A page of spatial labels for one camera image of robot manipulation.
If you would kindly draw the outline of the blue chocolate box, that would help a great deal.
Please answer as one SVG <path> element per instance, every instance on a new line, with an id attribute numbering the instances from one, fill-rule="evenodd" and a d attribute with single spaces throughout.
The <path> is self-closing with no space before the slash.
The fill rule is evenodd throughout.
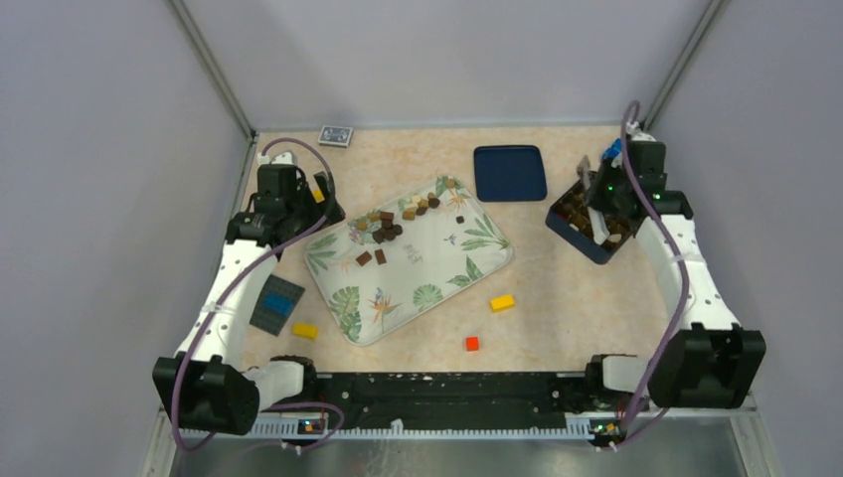
<path id="1" fill-rule="evenodd" d="M 545 225 L 590 261 L 604 265 L 632 237 L 632 228 L 627 220 L 608 217 L 605 219 L 608 237 L 604 242 L 596 243 L 584 198 L 585 187 L 581 182 L 575 182 L 551 206 L 545 218 Z"/>

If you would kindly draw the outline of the dark blue box lid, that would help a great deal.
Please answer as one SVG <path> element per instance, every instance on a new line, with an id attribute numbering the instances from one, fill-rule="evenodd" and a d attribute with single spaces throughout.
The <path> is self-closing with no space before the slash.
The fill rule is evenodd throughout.
<path id="1" fill-rule="evenodd" d="M 482 202 L 540 202 L 548 187 L 540 149 L 488 145 L 473 151 L 476 197 Z"/>

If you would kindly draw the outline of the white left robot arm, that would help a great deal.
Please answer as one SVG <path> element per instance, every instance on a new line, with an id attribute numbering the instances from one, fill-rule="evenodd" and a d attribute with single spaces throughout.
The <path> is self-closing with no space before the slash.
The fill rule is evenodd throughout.
<path id="1" fill-rule="evenodd" d="M 315 175 L 316 200 L 295 155 L 260 155 L 257 189 L 228 222 L 219 268 L 190 333 L 171 358 L 158 359 L 152 380 L 178 429 L 244 435 L 257 415 L 284 400 L 295 410 L 315 405 L 319 386 L 302 358 L 273 358 L 243 371 L 246 334 L 261 292 L 283 251 L 343 220 L 333 177 Z"/>

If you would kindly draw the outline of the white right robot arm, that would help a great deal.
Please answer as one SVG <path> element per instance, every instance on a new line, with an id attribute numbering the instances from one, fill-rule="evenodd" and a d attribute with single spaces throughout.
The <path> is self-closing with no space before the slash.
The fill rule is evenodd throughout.
<path id="1" fill-rule="evenodd" d="M 660 407 L 738 408 L 744 404 L 766 352 L 758 330 L 745 328 L 725 303 L 702 255 L 686 195 L 667 189 L 666 146 L 654 140 L 617 144 L 597 170 L 583 158 L 577 173 L 585 189 L 594 242 L 626 222 L 654 270 L 670 314 L 667 339 L 650 359 L 598 358 L 600 371 L 583 382 L 586 402 L 609 409 L 623 393 Z"/>

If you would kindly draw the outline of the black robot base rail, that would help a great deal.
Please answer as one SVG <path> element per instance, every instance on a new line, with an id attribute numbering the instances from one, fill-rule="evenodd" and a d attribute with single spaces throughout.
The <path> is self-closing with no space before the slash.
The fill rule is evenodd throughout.
<path id="1" fill-rule="evenodd" d="M 345 430 L 562 430 L 587 412 L 610 416 L 631 395 L 584 372 L 332 373 L 304 381 L 284 403 L 327 404 Z"/>

